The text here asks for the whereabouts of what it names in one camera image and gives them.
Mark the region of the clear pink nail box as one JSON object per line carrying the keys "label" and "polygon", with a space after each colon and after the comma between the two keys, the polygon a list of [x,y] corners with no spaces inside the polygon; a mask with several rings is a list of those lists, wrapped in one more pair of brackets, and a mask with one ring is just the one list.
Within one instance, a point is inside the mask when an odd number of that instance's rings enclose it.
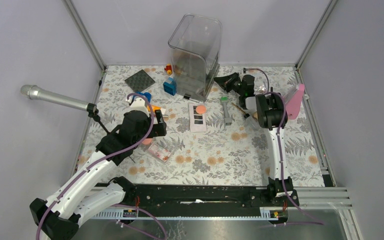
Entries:
{"label": "clear pink nail box", "polygon": [[152,142],[150,146],[147,148],[147,152],[153,156],[155,159],[166,163],[171,156],[173,155],[169,150],[166,148],[162,147],[156,142]]}

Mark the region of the white eyelash card packet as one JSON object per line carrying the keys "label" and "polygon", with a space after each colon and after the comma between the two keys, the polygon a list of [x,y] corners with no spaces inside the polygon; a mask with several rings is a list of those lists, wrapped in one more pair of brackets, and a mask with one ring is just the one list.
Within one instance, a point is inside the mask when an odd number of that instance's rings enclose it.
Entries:
{"label": "white eyelash card packet", "polygon": [[189,110],[189,128],[192,133],[202,133],[207,131],[206,112],[204,114],[197,114],[195,111],[196,106],[203,104],[190,103]]}

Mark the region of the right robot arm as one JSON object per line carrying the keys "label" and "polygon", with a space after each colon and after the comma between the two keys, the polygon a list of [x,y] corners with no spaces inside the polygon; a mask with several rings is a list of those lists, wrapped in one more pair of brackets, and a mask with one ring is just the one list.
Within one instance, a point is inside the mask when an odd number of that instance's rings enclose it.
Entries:
{"label": "right robot arm", "polygon": [[247,99],[254,99],[259,128],[267,141],[270,172],[267,185],[267,201],[273,206],[288,204],[298,208],[299,199],[286,163],[285,126],[288,122],[286,103],[282,95],[268,87],[267,92],[255,94],[255,77],[235,72],[215,77],[214,81],[227,93],[238,94],[239,103],[246,106]]}

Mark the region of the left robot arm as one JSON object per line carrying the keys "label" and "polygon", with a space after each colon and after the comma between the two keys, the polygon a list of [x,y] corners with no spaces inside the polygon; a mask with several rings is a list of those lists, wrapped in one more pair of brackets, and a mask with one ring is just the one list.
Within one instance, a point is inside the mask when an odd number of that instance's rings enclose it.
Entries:
{"label": "left robot arm", "polygon": [[60,189],[46,199],[30,204],[37,240],[70,240],[80,227],[101,211],[121,203],[132,204],[135,192],[119,183],[86,196],[99,180],[128,158],[145,139],[166,135],[166,124],[159,109],[153,110],[147,97],[130,93],[130,110],[123,122],[108,132],[86,164]]}

